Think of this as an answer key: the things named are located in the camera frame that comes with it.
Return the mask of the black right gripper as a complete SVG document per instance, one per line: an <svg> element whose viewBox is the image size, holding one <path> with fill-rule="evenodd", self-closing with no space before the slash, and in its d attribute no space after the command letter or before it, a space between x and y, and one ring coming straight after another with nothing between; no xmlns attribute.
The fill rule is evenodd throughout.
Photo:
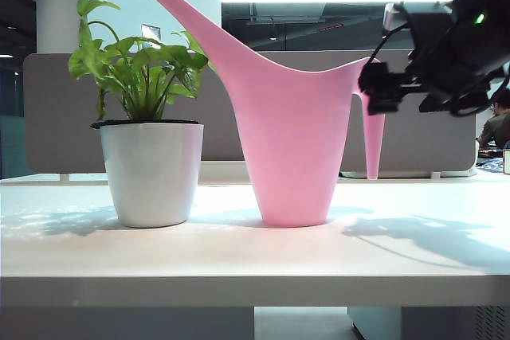
<svg viewBox="0 0 510 340"><path fill-rule="evenodd" d="M449 31L422 50L413 51L404 72L387 62L366 63L359 90L369 96L369 115L398 111L403 98L425 93L423 113L479 113L496 102L509 84L509 34L501 31ZM409 84L411 79L418 84Z"/></svg>

